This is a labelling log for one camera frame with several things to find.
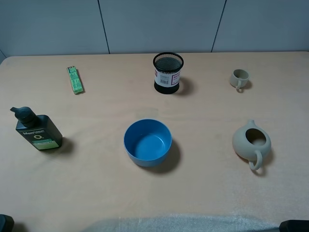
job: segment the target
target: beige tablecloth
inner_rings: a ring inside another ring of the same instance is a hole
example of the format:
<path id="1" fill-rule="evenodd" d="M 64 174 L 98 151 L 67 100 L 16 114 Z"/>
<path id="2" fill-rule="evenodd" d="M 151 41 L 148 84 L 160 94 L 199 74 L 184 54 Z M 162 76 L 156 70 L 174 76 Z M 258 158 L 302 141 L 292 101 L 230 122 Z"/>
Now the beige tablecloth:
<path id="1" fill-rule="evenodd" d="M 154 87 L 154 54 L 10 57 L 0 65 L 0 213 L 29 232 L 76 232 L 106 218 L 172 213 L 280 223 L 309 215 L 309 53 L 196 53 L 181 88 Z M 76 66 L 85 93 L 74 95 Z M 251 80 L 229 84 L 234 69 Z M 37 151 L 15 131 L 11 107 L 48 115 L 61 148 Z M 127 127 L 155 118 L 174 142 L 159 167 L 136 166 Z M 233 133 L 254 119 L 272 141 L 257 173 L 234 152 Z"/>

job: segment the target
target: barcode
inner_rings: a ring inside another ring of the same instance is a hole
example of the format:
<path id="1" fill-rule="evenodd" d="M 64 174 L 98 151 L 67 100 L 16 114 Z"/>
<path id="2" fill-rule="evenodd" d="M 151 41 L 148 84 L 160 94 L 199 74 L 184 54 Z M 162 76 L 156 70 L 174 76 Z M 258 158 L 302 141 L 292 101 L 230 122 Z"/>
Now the barcode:
<path id="1" fill-rule="evenodd" d="M 160 80 L 160 82 L 163 83 L 163 84 L 166 84 L 166 85 L 169 83 L 169 81 L 164 81 L 162 79 Z"/>

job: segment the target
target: bottle cap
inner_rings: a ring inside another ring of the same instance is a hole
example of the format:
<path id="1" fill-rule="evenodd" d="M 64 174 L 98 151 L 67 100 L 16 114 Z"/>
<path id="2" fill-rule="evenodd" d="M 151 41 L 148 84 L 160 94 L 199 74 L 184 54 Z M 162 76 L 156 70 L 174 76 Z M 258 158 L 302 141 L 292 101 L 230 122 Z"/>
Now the bottle cap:
<path id="1" fill-rule="evenodd" d="M 15 117 L 25 126 L 32 127 L 37 119 L 35 113 L 29 107 L 15 108 L 10 109 L 15 113 Z"/>

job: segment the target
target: teapot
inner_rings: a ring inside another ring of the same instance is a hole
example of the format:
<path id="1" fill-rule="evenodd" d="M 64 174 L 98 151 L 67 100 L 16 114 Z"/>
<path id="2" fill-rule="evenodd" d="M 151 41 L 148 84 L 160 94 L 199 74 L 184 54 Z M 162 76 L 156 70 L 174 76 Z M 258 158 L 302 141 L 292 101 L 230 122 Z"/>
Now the teapot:
<path id="1" fill-rule="evenodd" d="M 252 170 L 258 170 L 261 167 L 263 159 L 271 150 L 269 135 L 252 119 L 234 133 L 232 144 L 235 152 L 249 161 Z"/>

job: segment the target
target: label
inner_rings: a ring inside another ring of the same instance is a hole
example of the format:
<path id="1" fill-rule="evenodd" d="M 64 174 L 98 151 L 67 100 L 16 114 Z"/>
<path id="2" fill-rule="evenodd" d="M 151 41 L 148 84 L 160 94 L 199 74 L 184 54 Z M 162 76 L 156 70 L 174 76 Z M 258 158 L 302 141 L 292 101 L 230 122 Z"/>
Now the label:
<path id="1" fill-rule="evenodd" d="M 59 147 L 44 129 L 24 130 L 19 133 L 39 150 Z"/>
<path id="2" fill-rule="evenodd" d="M 177 73 L 163 73 L 156 69 L 154 72 L 154 81 L 160 86 L 173 87 L 179 83 L 180 71 Z"/>

